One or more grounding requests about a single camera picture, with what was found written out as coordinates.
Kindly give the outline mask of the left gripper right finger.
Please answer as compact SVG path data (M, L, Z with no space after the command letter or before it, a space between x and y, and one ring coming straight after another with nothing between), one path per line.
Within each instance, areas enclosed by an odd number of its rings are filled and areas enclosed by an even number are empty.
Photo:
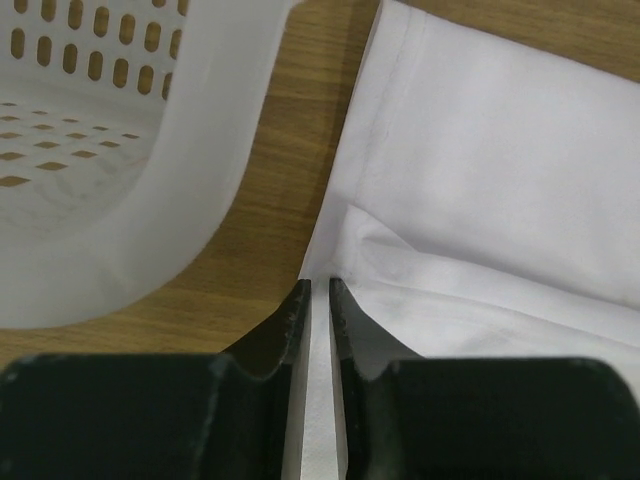
M635 479L639 406L583 357L431 359L329 284L349 479Z

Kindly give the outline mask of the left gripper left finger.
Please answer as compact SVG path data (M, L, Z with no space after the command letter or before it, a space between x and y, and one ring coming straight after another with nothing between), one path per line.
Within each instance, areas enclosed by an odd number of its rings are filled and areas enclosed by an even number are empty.
M42 353L1 372L5 479L282 479L311 284L219 353Z

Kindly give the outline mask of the white t shirt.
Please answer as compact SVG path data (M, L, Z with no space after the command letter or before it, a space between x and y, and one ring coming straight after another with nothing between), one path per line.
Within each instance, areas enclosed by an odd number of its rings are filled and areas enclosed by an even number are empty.
M639 87L378 7L300 274L305 479L342 479L329 280L432 357L588 356L639 386Z

